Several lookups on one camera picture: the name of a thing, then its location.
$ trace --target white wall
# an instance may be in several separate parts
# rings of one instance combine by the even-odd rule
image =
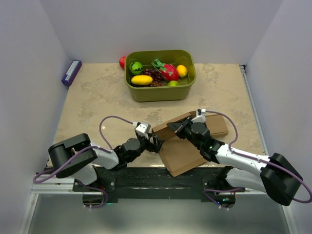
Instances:
[[[312,1],[284,0],[247,65],[269,152],[286,156],[312,187]],[[298,198],[307,199],[301,188]],[[301,234],[311,233],[312,205],[292,203]]]
[[[185,49],[195,62],[246,64],[282,0],[41,0],[67,54],[117,62]]]
[[[14,234],[47,160],[70,61],[39,0],[1,1],[0,35],[0,233]]]

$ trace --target toy apple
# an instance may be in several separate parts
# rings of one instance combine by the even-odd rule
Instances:
[[[119,65],[123,70],[125,70],[125,60],[126,60],[125,56],[119,59]]]

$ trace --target yellow lemon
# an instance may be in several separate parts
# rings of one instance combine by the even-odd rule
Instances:
[[[183,65],[179,65],[176,68],[177,72],[179,73],[179,77],[184,78],[187,75],[187,68]]]

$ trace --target marble-pattern surface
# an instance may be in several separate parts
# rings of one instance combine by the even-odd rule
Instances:
[[[180,101],[138,103],[132,100],[124,83],[124,71],[117,63],[84,63],[70,86],[58,125],[55,142],[87,133],[96,144],[107,147],[99,134],[100,121],[116,115],[131,121],[145,121],[152,126],[198,108],[227,114],[237,125],[239,138],[235,148],[263,154],[256,123],[244,81],[237,64],[195,64],[197,79],[189,96]],[[234,129],[226,120],[229,143]],[[134,127],[118,119],[108,119],[102,126],[113,147],[134,137]],[[163,166],[157,154],[144,152],[129,166]]]

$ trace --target toy fruit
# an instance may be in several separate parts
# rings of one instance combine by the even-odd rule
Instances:
[[[125,70],[125,60],[126,60],[125,56],[119,59],[119,65],[123,70]]]
[[[147,75],[153,78],[153,82],[150,83],[149,87],[160,87],[163,77],[158,70],[155,69],[145,69],[142,73],[143,75]]]
[[[139,75],[132,77],[131,83],[137,85],[148,85],[153,82],[153,78],[147,75]]]
[[[143,66],[140,62],[130,63],[129,70],[133,75],[141,75],[143,72]]]
[[[155,69],[159,70],[165,80],[171,81],[179,79],[179,74],[176,70],[176,67],[173,65],[161,63],[158,59],[155,59],[155,61],[152,62],[152,65],[155,67]]]
[[[176,80],[171,80],[167,86],[179,86],[179,83]]]
[[[176,67],[176,70],[179,74],[179,77],[184,78],[187,75],[187,68],[183,65],[179,65],[178,67]]]

